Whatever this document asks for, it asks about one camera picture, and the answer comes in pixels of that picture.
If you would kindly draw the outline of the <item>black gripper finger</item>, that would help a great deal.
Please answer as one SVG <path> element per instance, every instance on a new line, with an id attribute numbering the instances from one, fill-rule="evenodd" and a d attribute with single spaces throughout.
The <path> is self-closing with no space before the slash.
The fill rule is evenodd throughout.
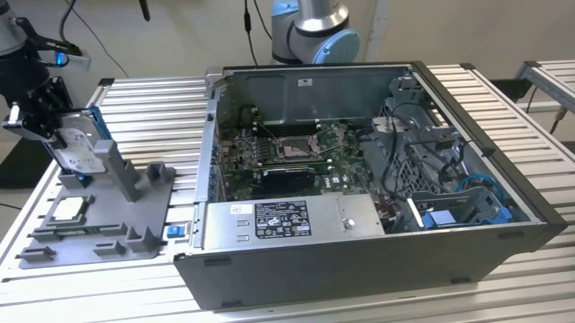
<path id="1" fill-rule="evenodd" d="M 53 118 L 47 110 L 39 107 L 25 110 L 24 106 L 12 105 L 1 126 L 9 132 L 33 141 L 59 140 Z"/>
<path id="2" fill-rule="evenodd" d="M 72 110 L 73 102 L 63 77 L 49 77 L 44 84 L 29 92 L 29 100 L 32 111 L 39 115 L 47 116 Z"/>

